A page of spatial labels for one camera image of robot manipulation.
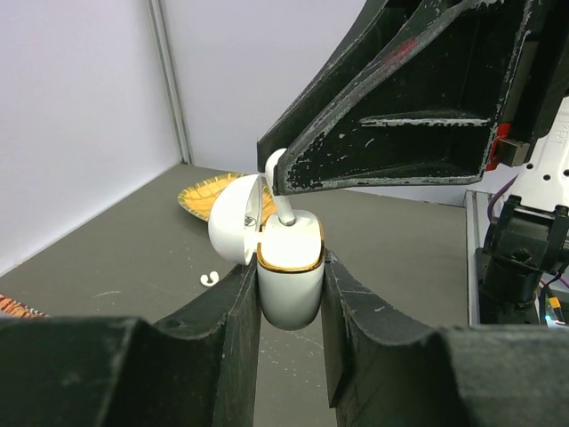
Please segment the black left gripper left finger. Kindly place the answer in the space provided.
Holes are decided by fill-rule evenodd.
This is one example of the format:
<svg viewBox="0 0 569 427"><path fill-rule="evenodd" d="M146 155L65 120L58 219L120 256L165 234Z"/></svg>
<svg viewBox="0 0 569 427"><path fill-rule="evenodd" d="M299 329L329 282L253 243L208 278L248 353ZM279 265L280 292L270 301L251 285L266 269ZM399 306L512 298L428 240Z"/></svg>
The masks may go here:
<svg viewBox="0 0 569 427"><path fill-rule="evenodd" d="M260 342L253 265L156 323L1 323L4 426L250 426Z"/></svg>

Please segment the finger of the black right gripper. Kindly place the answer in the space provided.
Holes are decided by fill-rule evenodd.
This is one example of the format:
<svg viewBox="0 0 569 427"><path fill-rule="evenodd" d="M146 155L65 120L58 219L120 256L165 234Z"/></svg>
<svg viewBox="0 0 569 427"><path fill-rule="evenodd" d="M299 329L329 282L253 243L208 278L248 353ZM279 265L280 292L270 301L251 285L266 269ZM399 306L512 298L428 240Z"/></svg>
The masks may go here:
<svg viewBox="0 0 569 427"><path fill-rule="evenodd" d="M448 173L438 126L379 126L441 108L428 90L427 52L446 1L368 1L324 66L257 143L257 166L288 149L291 173Z"/></svg>

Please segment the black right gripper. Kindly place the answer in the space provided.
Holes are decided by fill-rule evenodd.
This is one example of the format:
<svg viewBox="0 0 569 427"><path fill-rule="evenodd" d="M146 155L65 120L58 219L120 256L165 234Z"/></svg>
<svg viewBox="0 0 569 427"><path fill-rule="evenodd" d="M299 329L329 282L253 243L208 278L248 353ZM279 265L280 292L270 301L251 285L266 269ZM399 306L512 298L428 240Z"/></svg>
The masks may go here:
<svg viewBox="0 0 569 427"><path fill-rule="evenodd" d="M535 11L366 2L272 126L276 192L470 184L516 164L507 141L528 160L568 94L568 3L540 1L532 31Z"/></svg>

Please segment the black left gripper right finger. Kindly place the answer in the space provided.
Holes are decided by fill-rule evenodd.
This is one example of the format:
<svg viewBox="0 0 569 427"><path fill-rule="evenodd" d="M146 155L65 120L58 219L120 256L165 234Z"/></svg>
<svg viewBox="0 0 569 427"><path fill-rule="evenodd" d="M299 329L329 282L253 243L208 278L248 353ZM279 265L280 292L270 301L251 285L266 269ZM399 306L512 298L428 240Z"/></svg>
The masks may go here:
<svg viewBox="0 0 569 427"><path fill-rule="evenodd" d="M339 426L565 426L568 333L430 327L325 255L321 319Z"/></svg>

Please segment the white earbud charging case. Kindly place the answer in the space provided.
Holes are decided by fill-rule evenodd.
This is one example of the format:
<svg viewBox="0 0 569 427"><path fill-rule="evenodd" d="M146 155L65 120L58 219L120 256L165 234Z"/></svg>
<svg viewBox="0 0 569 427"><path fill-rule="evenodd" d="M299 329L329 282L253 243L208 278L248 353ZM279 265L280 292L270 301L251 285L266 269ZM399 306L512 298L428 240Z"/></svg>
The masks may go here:
<svg viewBox="0 0 569 427"><path fill-rule="evenodd" d="M208 220L209 239L225 260L255 264L261 308L274 327L292 331L315 319L321 302L325 238L321 221L294 210L284 226L276 213L262 216L259 175L238 178L215 199Z"/></svg>

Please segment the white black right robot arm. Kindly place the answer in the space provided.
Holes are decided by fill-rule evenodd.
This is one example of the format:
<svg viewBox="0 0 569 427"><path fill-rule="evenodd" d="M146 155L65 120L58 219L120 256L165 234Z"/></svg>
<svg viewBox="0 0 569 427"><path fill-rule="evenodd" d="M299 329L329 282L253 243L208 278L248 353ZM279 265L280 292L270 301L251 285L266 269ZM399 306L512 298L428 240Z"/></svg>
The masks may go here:
<svg viewBox="0 0 569 427"><path fill-rule="evenodd" d="M274 189L466 185L515 166L477 251L483 324L545 321L568 266L568 4L368 1L260 138Z"/></svg>

